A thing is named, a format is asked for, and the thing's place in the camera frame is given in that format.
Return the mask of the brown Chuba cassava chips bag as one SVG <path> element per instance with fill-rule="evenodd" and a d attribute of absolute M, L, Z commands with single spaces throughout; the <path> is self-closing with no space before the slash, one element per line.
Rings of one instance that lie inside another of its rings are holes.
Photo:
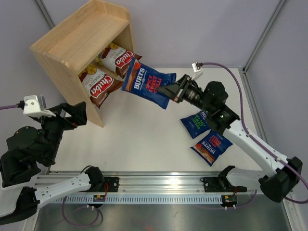
<path fill-rule="evenodd" d="M 123 86 L 123 81 L 111 77 L 93 64 L 85 67 L 78 77 L 91 102 L 99 109 L 110 93 Z"/>

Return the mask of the blue Burts spicy chilli bag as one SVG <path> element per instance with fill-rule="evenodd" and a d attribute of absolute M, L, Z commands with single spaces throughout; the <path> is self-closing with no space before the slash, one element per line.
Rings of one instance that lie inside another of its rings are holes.
<path fill-rule="evenodd" d="M 128 67 L 122 90 L 154 102 L 166 109 L 169 98 L 157 91 L 160 86 L 175 83 L 177 74 L 161 73 L 133 58 Z"/>

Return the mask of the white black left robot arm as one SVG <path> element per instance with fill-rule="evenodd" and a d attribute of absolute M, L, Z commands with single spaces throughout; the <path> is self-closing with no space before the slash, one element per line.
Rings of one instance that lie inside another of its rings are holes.
<path fill-rule="evenodd" d="M 20 102 L 17 107 L 40 123 L 41 128 L 25 126 L 7 139 L 8 151 L 0 158 L 0 223 L 6 225 L 25 220 L 38 209 L 61 197 L 77 192 L 97 192 L 104 186 L 98 167 L 51 186 L 35 188 L 41 172 L 39 164 L 55 164 L 63 133 L 87 123 L 86 102 L 75 105 L 61 103 L 42 110 L 34 100 Z"/>

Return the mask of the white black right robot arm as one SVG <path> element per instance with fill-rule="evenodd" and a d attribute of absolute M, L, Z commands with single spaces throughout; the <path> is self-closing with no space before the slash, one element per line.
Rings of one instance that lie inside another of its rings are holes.
<path fill-rule="evenodd" d="M 302 161 L 275 151 L 250 132 L 225 104 L 228 94 L 221 82 L 211 81 L 202 90 L 190 76 L 184 75 L 175 83 L 158 87 L 157 91 L 176 103 L 187 101 L 206 112 L 210 128 L 240 147 L 262 169 L 245 177 L 243 170 L 230 167 L 229 172 L 218 179 L 222 190 L 229 191 L 235 185 L 251 187 L 279 203 L 302 179 Z"/>

